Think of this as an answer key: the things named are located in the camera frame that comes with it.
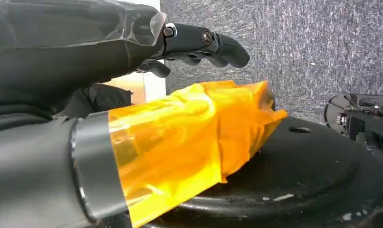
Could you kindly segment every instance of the robotic hand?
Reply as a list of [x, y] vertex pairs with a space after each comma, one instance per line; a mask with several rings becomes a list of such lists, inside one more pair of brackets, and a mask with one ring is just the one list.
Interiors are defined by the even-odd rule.
[[52, 118], [74, 91], [167, 76], [160, 59], [249, 60], [229, 37], [164, 21], [121, 0], [0, 0], [0, 227], [89, 227], [126, 210], [107, 113]]

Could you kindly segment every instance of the plastic film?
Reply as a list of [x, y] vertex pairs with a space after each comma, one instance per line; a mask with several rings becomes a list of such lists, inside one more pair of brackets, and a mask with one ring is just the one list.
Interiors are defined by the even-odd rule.
[[109, 131], [134, 227], [226, 182], [275, 130], [267, 82], [207, 82], [109, 111]]
[[155, 45], [166, 15], [122, 0], [0, 0], [0, 50], [126, 40]]

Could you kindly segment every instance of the black fabric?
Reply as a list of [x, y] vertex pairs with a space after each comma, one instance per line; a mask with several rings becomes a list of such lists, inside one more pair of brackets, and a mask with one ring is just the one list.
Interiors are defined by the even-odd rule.
[[104, 84], [77, 90], [66, 107], [55, 116], [85, 117], [91, 113], [131, 105], [131, 91]]

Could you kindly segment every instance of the hole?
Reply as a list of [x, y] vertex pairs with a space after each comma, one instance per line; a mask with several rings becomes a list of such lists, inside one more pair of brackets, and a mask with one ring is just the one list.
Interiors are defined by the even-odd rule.
[[290, 127], [289, 131], [294, 133], [310, 133], [312, 130], [307, 127]]

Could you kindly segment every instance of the white scratch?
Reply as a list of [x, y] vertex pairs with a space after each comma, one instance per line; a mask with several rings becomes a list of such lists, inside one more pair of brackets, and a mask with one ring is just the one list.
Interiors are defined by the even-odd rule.
[[351, 221], [351, 213], [346, 213], [343, 215], [344, 221]]
[[291, 198], [291, 197], [294, 197], [294, 195], [293, 194], [287, 194], [284, 196], [277, 197], [277, 198], [273, 199], [273, 201], [278, 202], [281, 200], [286, 200], [286, 199]]

